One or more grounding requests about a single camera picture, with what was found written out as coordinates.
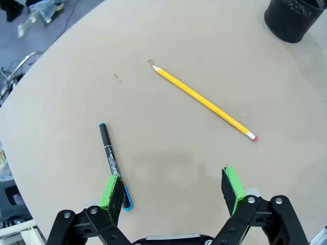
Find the green-padded left gripper right finger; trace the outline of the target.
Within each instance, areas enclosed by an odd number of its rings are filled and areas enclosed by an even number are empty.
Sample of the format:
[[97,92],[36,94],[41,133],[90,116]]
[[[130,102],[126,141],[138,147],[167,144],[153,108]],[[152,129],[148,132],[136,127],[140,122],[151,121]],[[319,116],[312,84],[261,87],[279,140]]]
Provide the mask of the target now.
[[230,218],[212,244],[241,244],[251,227],[260,227],[269,244],[309,244],[288,197],[247,194],[230,166],[222,169],[221,190]]

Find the green-padded left gripper left finger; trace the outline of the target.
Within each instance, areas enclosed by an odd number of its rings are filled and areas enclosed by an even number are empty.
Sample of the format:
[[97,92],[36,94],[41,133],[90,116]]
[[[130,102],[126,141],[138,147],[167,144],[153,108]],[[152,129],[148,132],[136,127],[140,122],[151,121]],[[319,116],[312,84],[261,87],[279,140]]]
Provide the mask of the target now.
[[119,215],[124,199],[123,183],[118,176],[111,176],[99,205],[83,209],[58,212],[47,244],[86,244],[92,237],[102,244],[131,244],[118,228]]

